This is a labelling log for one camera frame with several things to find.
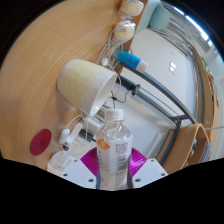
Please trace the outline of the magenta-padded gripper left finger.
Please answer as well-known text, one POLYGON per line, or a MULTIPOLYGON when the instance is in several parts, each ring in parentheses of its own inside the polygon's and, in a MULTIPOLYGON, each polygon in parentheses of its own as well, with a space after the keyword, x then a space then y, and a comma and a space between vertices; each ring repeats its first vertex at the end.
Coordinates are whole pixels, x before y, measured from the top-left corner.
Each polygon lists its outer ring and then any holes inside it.
POLYGON ((64 169, 61 177, 78 186, 97 189, 100 186, 97 149, 91 149, 81 159, 74 158, 64 169))

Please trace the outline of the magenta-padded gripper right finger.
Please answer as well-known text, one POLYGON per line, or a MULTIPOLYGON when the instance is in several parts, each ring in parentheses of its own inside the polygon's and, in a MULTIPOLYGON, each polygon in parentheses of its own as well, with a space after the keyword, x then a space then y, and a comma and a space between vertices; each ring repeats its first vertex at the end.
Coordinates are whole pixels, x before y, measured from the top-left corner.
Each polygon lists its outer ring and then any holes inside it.
POLYGON ((168 173, 155 158, 147 159, 138 150, 132 149, 129 158, 129 188, 144 187, 166 177, 168 173))

